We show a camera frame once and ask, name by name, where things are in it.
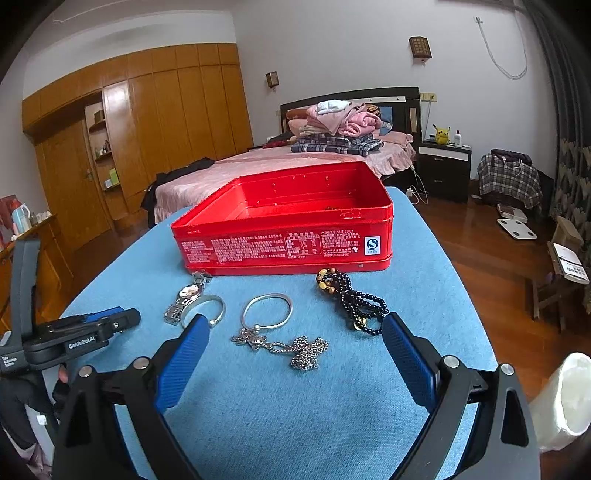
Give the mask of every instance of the red tin box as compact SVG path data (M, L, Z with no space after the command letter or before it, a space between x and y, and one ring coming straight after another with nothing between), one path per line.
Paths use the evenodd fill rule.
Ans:
M190 271L213 275L384 270L392 200L362 161L232 180L172 225Z

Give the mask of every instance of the curtain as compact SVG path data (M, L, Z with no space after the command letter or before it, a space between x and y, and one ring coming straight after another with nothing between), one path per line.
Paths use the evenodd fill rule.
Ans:
M523 0L545 52L556 100L558 152L550 214L570 220L584 240L579 258L591 267L591 59L543 0ZM585 295L591 313L591 291Z

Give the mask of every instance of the blue gripper pad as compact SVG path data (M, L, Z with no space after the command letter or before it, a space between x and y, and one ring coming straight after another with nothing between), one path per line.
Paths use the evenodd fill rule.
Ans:
M384 317L384 344L417 405L432 413L437 406L437 378L396 313Z
M108 317L109 315L113 315L114 313L122 312L123 309L121 307L115 307L109 310L103 310L102 312L91 313L84 319L82 323L94 322L95 320L101 319L103 317Z
M193 375L195 366L205 351L209 341L207 318L196 315L180 339L181 344L158 376L158 390L154 405L161 414L178 403L189 378Z

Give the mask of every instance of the wooden wardrobe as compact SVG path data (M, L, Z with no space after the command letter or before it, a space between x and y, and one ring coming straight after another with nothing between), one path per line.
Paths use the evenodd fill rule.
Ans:
M89 111L100 109L106 122L89 125ZM140 203L157 173L252 146L238 49L228 43L153 48L90 65L24 99L22 125L73 249L145 214ZM101 128L111 150L98 155ZM113 169L119 183L105 186Z

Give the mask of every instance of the plaid shirt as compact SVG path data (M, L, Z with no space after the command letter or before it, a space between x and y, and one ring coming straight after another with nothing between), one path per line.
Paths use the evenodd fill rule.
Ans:
M522 201L527 209L539 205L542 200L538 171L523 162L489 153L478 165L478 176L481 195L503 193Z
M312 135L300 137L298 143L291 146L293 153L298 152L325 152L325 153L341 153L343 155L361 155L367 157L369 152L379 147L384 146L384 142L381 140L375 140L374 136L369 134L364 137L358 138L346 138L346 137L333 137L332 135L326 135L322 139L318 137L315 141L323 140L324 143L312 143L309 142L308 138Z

